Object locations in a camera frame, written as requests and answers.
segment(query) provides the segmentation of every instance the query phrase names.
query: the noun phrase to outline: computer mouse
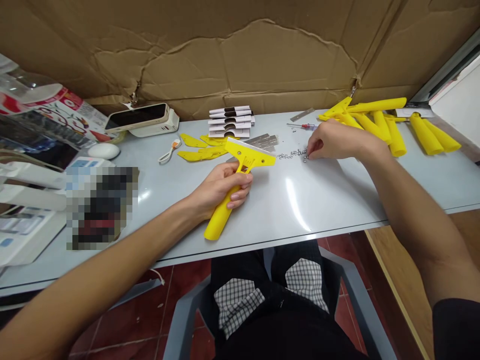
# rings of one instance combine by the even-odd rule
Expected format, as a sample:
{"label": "computer mouse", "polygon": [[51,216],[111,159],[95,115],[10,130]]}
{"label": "computer mouse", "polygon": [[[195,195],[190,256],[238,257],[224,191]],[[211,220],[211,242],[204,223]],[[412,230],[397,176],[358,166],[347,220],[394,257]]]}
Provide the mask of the computer mouse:
{"label": "computer mouse", "polygon": [[100,158],[105,160],[110,160],[116,157],[120,153],[120,149],[117,145],[102,142],[96,145],[93,145],[88,149],[88,156],[92,158]]}

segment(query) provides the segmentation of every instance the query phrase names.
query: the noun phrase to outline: gray plastic chair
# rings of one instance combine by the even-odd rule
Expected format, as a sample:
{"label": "gray plastic chair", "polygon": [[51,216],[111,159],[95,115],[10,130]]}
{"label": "gray plastic chair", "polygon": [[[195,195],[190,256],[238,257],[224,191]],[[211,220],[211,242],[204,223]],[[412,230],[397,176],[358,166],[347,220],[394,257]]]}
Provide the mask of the gray plastic chair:
{"label": "gray plastic chair", "polygon": [[[355,265],[322,247],[319,249],[324,258],[323,275],[325,282],[328,284],[331,307],[337,309],[340,279],[343,278],[368,356],[371,359],[397,359]],[[264,250],[265,267],[269,274],[270,268],[268,264],[271,264],[272,254],[266,254]],[[164,359],[190,359],[197,309],[200,311],[208,330],[214,333],[215,331],[212,330],[218,329],[219,314],[210,290],[210,276],[176,303],[163,355]]]}

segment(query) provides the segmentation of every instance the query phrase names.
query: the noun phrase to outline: cardboard wall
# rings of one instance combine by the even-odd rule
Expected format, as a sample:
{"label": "cardboard wall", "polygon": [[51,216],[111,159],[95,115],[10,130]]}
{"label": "cardboard wall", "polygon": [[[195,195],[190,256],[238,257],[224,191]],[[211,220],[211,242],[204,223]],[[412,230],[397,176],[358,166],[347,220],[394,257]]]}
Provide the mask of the cardboard wall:
{"label": "cardboard wall", "polygon": [[136,90],[182,120],[411,97],[479,27],[479,0],[2,1],[0,53],[105,112]]}

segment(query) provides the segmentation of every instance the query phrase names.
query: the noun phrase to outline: forearm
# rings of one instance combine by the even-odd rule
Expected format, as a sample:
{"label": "forearm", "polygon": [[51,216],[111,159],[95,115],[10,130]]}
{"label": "forearm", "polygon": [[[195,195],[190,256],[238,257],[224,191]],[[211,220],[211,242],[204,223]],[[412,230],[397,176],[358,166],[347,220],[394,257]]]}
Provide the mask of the forearm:
{"label": "forearm", "polygon": [[64,353],[155,260],[201,221],[183,200],[71,270],[35,297],[0,332],[0,358],[51,359],[52,352],[56,356]]}
{"label": "forearm", "polygon": [[395,235],[420,271],[430,304],[448,297],[478,301],[479,272],[442,208],[390,154],[364,156],[361,161]]}

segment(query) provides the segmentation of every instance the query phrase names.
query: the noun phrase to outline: checkered fabric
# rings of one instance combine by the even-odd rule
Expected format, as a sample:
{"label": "checkered fabric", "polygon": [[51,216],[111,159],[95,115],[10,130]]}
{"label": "checkered fabric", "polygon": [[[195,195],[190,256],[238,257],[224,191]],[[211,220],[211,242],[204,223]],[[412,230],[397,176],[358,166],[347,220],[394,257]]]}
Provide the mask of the checkered fabric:
{"label": "checkered fabric", "polygon": [[329,312],[322,295],[322,268],[320,264],[301,258],[287,270],[285,280],[288,290],[309,299],[327,313]]}
{"label": "checkered fabric", "polygon": [[238,278],[229,280],[213,297],[220,310],[218,328],[225,333],[226,339],[265,301],[252,280]]}

